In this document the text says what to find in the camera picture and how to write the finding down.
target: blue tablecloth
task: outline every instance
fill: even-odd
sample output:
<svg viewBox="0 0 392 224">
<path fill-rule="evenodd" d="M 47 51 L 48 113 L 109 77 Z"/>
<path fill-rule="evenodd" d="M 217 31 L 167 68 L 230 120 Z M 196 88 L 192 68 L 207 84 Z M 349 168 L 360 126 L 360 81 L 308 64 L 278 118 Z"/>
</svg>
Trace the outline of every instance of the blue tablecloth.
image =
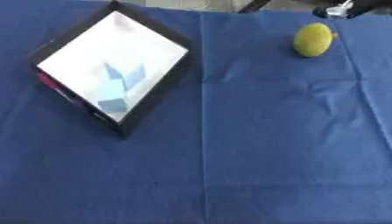
<svg viewBox="0 0 392 224">
<path fill-rule="evenodd" d="M 122 141 L 39 83 L 28 53 L 102 3 L 0 8 L 0 223 L 392 221 L 392 17 L 140 8 L 193 40 L 181 83 Z"/>
</svg>

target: green lemon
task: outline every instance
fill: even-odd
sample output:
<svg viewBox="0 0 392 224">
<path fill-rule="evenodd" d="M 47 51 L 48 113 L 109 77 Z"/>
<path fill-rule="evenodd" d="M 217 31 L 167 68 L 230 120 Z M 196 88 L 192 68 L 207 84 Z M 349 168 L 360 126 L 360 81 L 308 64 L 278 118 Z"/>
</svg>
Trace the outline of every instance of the green lemon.
<svg viewBox="0 0 392 224">
<path fill-rule="evenodd" d="M 328 50 L 335 37 L 325 24 L 308 24 L 294 37 L 294 49 L 305 57 L 317 57 Z"/>
</svg>

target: red object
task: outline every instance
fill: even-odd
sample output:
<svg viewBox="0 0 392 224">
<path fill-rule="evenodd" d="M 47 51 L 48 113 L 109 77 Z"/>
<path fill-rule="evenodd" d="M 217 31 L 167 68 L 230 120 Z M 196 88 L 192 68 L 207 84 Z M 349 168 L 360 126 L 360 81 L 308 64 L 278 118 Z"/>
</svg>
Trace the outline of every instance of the red object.
<svg viewBox="0 0 392 224">
<path fill-rule="evenodd" d="M 50 88 L 54 88 L 54 89 L 59 88 L 54 80 L 52 80 L 51 78 L 49 78 L 47 75 L 43 73 L 38 73 L 38 78 L 46 85 L 48 85 Z"/>
</svg>

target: blue paper piece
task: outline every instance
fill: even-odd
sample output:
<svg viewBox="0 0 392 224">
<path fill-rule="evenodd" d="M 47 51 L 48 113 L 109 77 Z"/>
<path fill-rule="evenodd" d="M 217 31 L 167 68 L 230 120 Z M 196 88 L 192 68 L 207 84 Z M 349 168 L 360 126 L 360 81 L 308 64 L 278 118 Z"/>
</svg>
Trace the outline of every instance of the blue paper piece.
<svg viewBox="0 0 392 224">
<path fill-rule="evenodd" d="M 108 80 L 99 90 L 99 101 L 101 109 L 106 113 L 126 112 L 127 104 L 124 97 L 122 80 Z"/>
<path fill-rule="evenodd" d="M 117 71 L 117 69 L 115 69 L 114 67 L 112 67 L 110 64 L 108 63 L 104 63 L 106 70 L 108 71 L 108 76 L 110 77 L 110 79 L 114 80 L 114 79 L 122 79 L 123 75 Z"/>
<path fill-rule="evenodd" d="M 127 104 L 123 98 L 109 101 L 99 101 L 98 104 L 104 112 L 109 114 L 127 112 Z"/>
<path fill-rule="evenodd" d="M 134 71 L 128 73 L 127 76 L 123 77 L 123 85 L 126 91 L 131 90 L 137 83 L 144 80 L 145 70 L 144 65 L 138 66 Z"/>
</svg>

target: table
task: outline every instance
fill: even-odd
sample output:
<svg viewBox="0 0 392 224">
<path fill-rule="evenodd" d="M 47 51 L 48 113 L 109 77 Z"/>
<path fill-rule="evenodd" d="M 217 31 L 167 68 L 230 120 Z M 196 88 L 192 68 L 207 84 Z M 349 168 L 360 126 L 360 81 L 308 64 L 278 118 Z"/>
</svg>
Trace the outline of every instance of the table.
<svg viewBox="0 0 392 224">
<path fill-rule="evenodd" d="M 192 39 L 194 60 L 122 141 L 27 61 L 102 3 L 4 5 L 0 222 L 392 221 L 390 17 L 138 8 Z M 304 59 L 292 35 L 315 21 L 339 38 Z"/>
</svg>

